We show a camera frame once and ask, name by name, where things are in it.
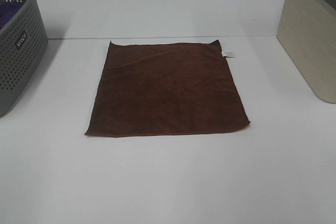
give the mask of beige box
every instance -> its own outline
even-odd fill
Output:
[[[285,0],[277,37],[322,100],[336,103],[336,10],[333,0]]]

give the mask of white table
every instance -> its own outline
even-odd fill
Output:
[[[275,35],[284,0],[38,0],[49,38]]]
[[[220,42],[236,53],[248,128],[104,138],[84,132],[109,40],[50,41],[0,119],[2,223],[335,223],[336,106],[311,92],[274,36]]]

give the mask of gray plastic basket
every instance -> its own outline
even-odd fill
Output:
[[[36,0],[0,0],[23,3],[13,18],[0,29],[0,116],[19,97],[48,44]]]

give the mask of towel tag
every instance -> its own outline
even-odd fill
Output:
[[[234,52],[223,52],[223,56],[226,58],[234,58],[235,53]]]

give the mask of microfiber cloth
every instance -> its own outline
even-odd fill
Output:
[[[0,29],[20,10],[22,3],[4,3],[0,4]]]
[[[227,133],[250,122],[219,41],[110,43],[85,135]]]

